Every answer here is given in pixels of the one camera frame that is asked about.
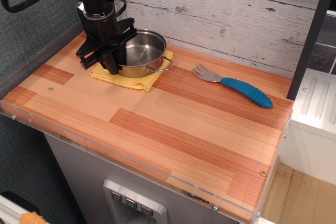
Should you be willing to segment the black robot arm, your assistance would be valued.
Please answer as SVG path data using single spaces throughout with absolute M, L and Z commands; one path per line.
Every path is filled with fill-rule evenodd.
M 99 62 L 111 74 L 118 74 L 118 66 L 126 64 L 125 44 L 137 35 L 137 30 L 133 18 L 117 19 L 126 6 L 116 9 L 115 1 L 125 3 L 125 0 L 79 0 L 77 4 L 86 40 L 76 55 L 85 69 Z

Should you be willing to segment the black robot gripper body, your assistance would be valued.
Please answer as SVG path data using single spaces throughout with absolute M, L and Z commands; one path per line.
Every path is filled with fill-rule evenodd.
M 98 57 L 101 52 L 113 53 L 116 62 L 115 51 L 118 44 L 127 42 L 137 35 L 133 18 L 117 21 L 113 14 L 109 14 L 105 17 L 96 15 L 93 19 L 89 19 L 84 11 L 79 11 L 78 14 L 87 37 L 76 55 L 85 69 L 99 63 Z

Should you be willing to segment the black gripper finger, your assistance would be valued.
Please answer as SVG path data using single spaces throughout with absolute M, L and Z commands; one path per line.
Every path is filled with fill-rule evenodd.
M 127 50 L 126 50 L 126 42 L 120 42 L 115 51 L 115 60 L 119 65 L 125 66 L 127 64 Z
M 114 60 L 113 53 L 111 52 L 101 52 L 100 56 L 98 57 L 98 61 L 101 66 L 108 70 L 110 74 L 118 74 L 119 70 L 117 64 Z

